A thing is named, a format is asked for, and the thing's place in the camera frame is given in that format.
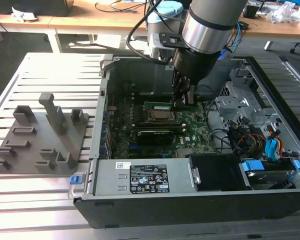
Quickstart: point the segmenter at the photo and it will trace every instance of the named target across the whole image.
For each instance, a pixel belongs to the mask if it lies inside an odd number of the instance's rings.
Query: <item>blue plastic latch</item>
[[[270,158],[273,162],[276,162],[275,152],[277,149],[278,142],[275,139],[268,139],[265,142],[265,155]]]
[[[245,172],[264,171],[265,168],[260,160],[247,160],[242,163]]]
[[[300,162],[299,160],[293,160],[293,165],[296,170],[300,169]]]
[[[82,176],[71,176],[70,177],[71,185],[79,185],[82,184]]]

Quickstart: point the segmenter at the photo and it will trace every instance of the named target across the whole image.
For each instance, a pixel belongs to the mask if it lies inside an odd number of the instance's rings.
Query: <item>green circuit board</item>
[[[116,106],[116,114],[111,120],[112,159],[138,158],[184,158],[189,154],[215,153],[215,145],[205,123],[205,111],[198,104],[192,111],[174,112],[179,123],[186,124],[186,132],[175,134],[172,144],[165,146],[139,146],[135,139],[134,105],[125,100]]]

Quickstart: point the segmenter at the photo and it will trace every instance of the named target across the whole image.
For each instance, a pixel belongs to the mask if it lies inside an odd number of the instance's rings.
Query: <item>barcode sticker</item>
[[[131,166],[131,162],[129,161],[123,161],[123,162],[117,161],[115,163],[115,169],[130,169],[130,166]]]

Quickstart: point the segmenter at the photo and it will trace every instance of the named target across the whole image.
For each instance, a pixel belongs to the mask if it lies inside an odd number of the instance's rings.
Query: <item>power supply label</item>
[[[169,193],[167,165],[130,166],[132,194]]]

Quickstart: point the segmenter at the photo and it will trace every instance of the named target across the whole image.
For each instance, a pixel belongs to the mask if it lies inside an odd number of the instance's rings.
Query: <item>blue cable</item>
[[[224,55],[226,55],[227,50],[223,49],[223,51],[221,52],[220,56],[218,57],[218,60],[222,59]]]
[[[239,45],[238,42],[239,42],[239,38],[240,38],[240,31],[241,31],[240,24],[238,22],[236,24],[238,25],[238,35],[236,36],[236,40],[235,40],[235,44],[234,44],[232,53],[235,53],[235,51],[237,50],[237,47]]]

